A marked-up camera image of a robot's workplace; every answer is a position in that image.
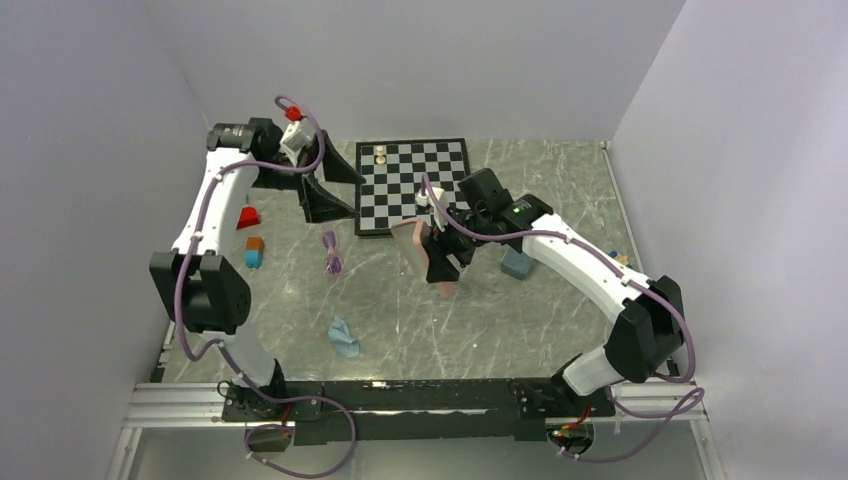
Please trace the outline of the pink glasses case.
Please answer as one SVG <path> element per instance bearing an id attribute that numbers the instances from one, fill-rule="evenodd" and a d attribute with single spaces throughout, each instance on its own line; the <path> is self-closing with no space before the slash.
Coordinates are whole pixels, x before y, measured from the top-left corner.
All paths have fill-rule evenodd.
<path id="1" fill-rule="evenodd" d="M 418 218 L 409 218 L 393 225 L 390 232 L 414 277 L 427 282 L 430 260 L 424 248 L 424 240 L 430 233 L 428 224 Z"/>

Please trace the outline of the grey glasses case green lining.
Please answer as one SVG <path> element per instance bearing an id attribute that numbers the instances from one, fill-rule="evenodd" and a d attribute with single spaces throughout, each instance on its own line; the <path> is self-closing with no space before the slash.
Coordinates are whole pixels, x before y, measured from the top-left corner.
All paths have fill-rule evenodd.
<path id="1" fill-rule="evenodd" d="M 533 273 L 536 260 L 525 253 L 520 253 L 512 248 L 507 248 L 500 261 L 500 271 L 517 280 L 527 280 Z"/>

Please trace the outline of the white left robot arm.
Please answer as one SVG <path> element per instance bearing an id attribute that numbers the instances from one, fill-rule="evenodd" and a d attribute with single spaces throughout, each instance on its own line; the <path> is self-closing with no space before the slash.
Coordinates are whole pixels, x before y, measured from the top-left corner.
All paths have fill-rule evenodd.
<path id="1" fill-rule="evenodd" d="M 316 179 L 317 169 L 329 182 L 364 182 L 310 114 L 290 119 L 285 128 L 269 118 L 216 124 L 207 135 L 204 176 L 186 225 L 149 263 L 186 356 L 197 361 L 211 348 L 221 351 L 236 366 L 227 400 L 264 420 L 285 411 L 287 385 L 248 319 L 251 290 L 227 255 L 252 188 L 296 192 L 308 224 L 354 217 L 353 207 Z"/>

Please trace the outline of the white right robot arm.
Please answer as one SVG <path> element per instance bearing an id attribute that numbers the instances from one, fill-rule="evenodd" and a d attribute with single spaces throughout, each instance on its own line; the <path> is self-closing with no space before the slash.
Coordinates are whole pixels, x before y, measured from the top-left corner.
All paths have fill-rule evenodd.
<path id="1" fill-rule="evenodd" d="M 417 205 L 431 210 L 435 222 L 413 237 L 427 283 L 458 281 L 477 248 L 498 243 L 553 270 L 612 324 L 604 345 L 570 360 L 553 377 L 551 398 L 560 413 L 578 414 L 592 393 L 616 383 L 645 382 L 689 341 L 675 281 L 652 279 L 615 261 L 537 196 L 513 197 L 489 168 L 467 176 L 459 187 L 466 209 L 448 207 L 428 176 L 416 194 Z"/>

